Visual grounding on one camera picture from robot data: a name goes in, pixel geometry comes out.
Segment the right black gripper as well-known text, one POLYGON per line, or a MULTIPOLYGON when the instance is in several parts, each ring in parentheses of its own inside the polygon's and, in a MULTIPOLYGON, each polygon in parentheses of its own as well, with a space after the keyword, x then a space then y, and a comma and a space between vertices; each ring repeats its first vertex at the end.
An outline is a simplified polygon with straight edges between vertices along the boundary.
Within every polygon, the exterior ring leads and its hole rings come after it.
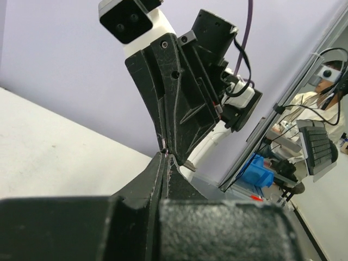
POLYGON ((125 64, 153 121, 161 151, 183 165, 223 112, 230 31, 192 29, 167 33, 126 59, 125 64))

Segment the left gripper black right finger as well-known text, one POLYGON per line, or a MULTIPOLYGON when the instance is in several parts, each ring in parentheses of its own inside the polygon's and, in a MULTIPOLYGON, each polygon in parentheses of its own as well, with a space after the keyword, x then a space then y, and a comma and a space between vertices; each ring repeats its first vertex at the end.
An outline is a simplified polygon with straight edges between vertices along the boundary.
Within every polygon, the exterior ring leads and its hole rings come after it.
POLYGON ((236 200, 159 203, 159 260, 309 260, 289 214, 236 200))

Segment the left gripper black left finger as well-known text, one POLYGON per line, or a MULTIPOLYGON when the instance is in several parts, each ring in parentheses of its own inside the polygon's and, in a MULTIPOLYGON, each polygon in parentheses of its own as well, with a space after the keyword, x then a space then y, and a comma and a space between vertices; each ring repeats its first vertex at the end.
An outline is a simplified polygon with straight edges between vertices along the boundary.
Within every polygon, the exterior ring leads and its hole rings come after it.
POLYGON ((158 260, 166 158, 110 196, 1 200, 1 260, 158 260))

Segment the silver split keyring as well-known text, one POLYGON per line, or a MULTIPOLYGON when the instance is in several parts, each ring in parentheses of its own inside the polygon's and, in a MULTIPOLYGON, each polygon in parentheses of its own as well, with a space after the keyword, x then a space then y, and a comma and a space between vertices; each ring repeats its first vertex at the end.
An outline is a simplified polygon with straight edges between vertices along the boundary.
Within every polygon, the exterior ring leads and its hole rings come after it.
POLYGON ((165 139, 165 138, 162 138, 161 144, 162 144, 161 152, 162 152, 163 154, 168 154, 169 150, 168 150, 168 147, 167 147, 167 143, 166 143, 166 139, 165 139))

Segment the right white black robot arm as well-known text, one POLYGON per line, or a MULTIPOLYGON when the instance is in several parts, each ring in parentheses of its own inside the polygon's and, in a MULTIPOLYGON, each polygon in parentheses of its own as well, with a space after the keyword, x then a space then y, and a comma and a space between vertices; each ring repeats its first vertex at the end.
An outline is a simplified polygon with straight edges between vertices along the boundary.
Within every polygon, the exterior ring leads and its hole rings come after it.
POLYGON ((190 171, 243 128, 261 98, 225 59, 237 32, 202 9, 187 33, 163 33, 125 61, 153 121, 159 151, 180 166, 189 162, 190 171))

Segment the red plastic block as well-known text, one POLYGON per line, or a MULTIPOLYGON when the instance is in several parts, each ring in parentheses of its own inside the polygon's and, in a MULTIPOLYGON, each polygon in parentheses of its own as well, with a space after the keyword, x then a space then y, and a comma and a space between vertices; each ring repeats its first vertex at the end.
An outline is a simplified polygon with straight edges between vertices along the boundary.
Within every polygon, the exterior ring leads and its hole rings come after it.
POLYGON ((259 201, 259 202, 264 201, 264 199, 262 197, 256 196, 256 195, 251 195, 250 198, 253 199, 254 201, 259 201))

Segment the blue plastic storage bin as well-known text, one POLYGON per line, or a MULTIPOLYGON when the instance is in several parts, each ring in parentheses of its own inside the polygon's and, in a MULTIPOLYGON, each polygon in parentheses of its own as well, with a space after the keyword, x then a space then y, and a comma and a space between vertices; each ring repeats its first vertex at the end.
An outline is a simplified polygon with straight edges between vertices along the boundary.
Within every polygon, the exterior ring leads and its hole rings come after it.
POLYGON ((264 167, 262 156, 253 154, 252 158, 252 162, 246 170, 245 168, 242 169, 244 173, 241 180, 259 188, 270 187, 274 181, 274 173, 264 167))

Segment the person with headset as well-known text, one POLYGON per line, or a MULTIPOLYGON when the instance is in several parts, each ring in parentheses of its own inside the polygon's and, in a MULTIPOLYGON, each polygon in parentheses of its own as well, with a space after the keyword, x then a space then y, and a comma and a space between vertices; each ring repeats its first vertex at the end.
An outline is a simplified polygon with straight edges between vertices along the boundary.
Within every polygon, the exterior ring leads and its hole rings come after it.
MULTIPOLYGON (((340 70, 342 67, 342 61, 340 60, 331 60, 324 63, 325 66, 332 68, 334 70, 340 70)), ((327 105, 326 109, 322 110, 322 106, 324 105, 324 102, 326 102, 328 93, 331 91, 331 85, 333 85, 334 82, 330 82, 328 80, 321 80, 321 82, 318 84, 318 86, 315 88, 314 91, 310 92, 304 92, 296 94, 293 98, 293 100, 290 102, 292 105, 302 105, 305 107, 312 108, 318 114, 320 114, 324 119, 326 119, 329 123, 324 123, 327 135, 329 139, 336 145, 345 128, 345 115, 341 108, 341 100, 344 98, 344 96, 347 95, 347 79, 345 83, 342 85, 343 87, 340 89, 340 91, 332 98, 330 103, 327 105), (339 122, 337 125, 334 125, 339 117, 339 122)), ((316 120, 320 121, 322 120, 319 115, 317 115, 315 112, 313 112, 310 109, 304 108, 302 106, 290 106, 287 111, 285 111, 282 114, 282 121, 286 121, 287 123, 296 123, 296 120, 316 120)), ((284 127, 280 125, 280 123, 276 123, 272 130, 274 132, 283 133, 285 132, 284 127)), ((284 135, 284 137, 292 140, 293 142, 298 142, 299 140, 299 134, 298 134, 298 127, 294 127, 291 129, 288 133, 284 135)), ((264 158, 275 158, 278 160, 282 159, 288 159, 291 157, 299 157, 303 153, 292 151, 283 145, 279 145, 276 141, 269 144, 262 144, 262 150, 259 150, 257 152, 258 155, 264 157, 264 158)))

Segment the black computer keyboard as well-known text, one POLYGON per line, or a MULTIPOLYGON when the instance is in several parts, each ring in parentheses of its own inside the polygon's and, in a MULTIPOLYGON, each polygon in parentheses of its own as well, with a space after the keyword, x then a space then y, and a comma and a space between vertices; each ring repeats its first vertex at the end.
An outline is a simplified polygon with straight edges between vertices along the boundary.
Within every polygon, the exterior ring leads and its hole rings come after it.
POLYGON ((336 167, 338 150, 328 137, 323 122, 297 120, 296 124, 299 129, 306 170, 315 183, 336 167))

